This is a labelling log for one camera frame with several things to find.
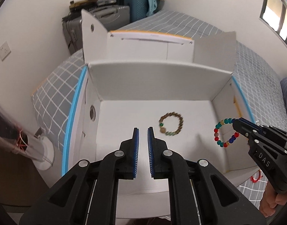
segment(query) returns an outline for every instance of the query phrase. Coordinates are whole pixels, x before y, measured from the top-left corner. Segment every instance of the round hole in box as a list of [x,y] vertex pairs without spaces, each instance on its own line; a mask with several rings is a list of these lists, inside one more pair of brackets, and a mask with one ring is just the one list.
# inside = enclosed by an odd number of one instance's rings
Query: round hole in box
[[93,105],[90,107],[89,116],[92,121],[96,120],[96,110]]

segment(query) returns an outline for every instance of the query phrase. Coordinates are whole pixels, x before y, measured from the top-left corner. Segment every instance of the white round base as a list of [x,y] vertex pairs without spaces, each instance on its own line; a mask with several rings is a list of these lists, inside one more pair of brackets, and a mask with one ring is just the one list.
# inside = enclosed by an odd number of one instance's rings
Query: white round base
[[53,165],[55,157],[54,146],[46,136],[41,137],[40,140],[44,146],[44,157],[46,157],[46,160],[43,160],[42,162],[36,160],[32,161],[37,169],[45,171],[51,168]]

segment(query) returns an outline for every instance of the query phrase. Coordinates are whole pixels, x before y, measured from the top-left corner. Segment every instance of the blue strip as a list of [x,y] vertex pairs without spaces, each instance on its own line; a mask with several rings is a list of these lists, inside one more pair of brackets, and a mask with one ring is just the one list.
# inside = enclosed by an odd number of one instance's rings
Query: blue strip
[[250,109],[250,106],[249,106],[249,104],[248,104],[248,102],[247,102],[247,99],[245,98],[245,96],[244,96],[244,94],[243,94],[243,92],[242,92],[242,90],[241,90],[241,88],[240,88],[240,86],[239,86],[237,80],[234,78],[234,76],[232,76],[232,79],[233,79],[233,81],[234,81],[234,83],[235,83],[237,89],[239,90],[239,92],[240,92],[240,94],[241,94],[241,97],[242,97],[243,100],[244,100],[244,104],[245,104],[245,107],[247,108],[247,112],[248,112],[249,115],[250,115],[251,122],[256,123],[256,122],[255,122],[255,119],[254,119],[254,116],[253,116],[253,114],[252,114],[252,111],[251,111],[251,109]]
[[77,108],[77,103],[79,100],[80,92],[81,92],[81,87],[84,81],[84,77],[86,74],[87,66],[84,66],[82,69],[82,72],[80,74],[80,78],[75,90],[73,102],[71,105],[70,109],[70,114],[67,122],[67,127],[66,127],[66,134],[64,137],[64,149],[62,152],[62,168],[61,168],[61,175],[65,175],[68,171],[68,166],[69,166],[69,151],[70,151],[70,142],[71,142],[71,135],[72,135],[72,128],[73,128],[73,123],[74,123],[74,118],[75,118],[75,113],[76,113],[76,108]]

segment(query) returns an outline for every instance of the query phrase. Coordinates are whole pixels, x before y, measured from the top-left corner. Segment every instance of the light blue cloth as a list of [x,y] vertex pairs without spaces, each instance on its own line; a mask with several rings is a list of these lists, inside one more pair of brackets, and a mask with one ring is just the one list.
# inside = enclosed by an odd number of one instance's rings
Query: light blue cloth
[[149,11],[146,14],[147,17],[152,16],[153,12],[157,8],[157,0],[148,0],[148,2],[149,2]]

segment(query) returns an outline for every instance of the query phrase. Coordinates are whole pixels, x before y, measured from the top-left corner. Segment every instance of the multicolored beaded bracelet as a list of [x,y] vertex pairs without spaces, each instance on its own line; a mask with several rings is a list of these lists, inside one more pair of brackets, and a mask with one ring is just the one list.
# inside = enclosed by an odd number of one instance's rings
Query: multicolored beaded bracelet
[[224,124],[232,124],[236,119],[223,119],[222,121],[220,121],[214,129],[214,140],[216,141],[216,143],[220,146],[220,147],[225,147],[227,148],[230,144],[232,144],[236,138],[239,137],[239,133],[235,132],[234,135],[232,135],[232,137],[225,143],[223,143],[222,141],[219,140],[218,138],[218,130],[221,126],[223,126]]
[[[178,129],[174,132],[166,131],[166,128],[164,127],[164,124],[163,124],[163,120],[166,119],[167,117],[170,117],[170,116],[175,116],[175,117],[179,118]],[[159,119],[159,127],[160,127],[160,132],[165,134],[165,135],[174,136],[176,134],[179,134],[181,132],[181,129],[183,128],[183,117],[181,116],[181,114],[176,113],[176,112],[167,113]]]

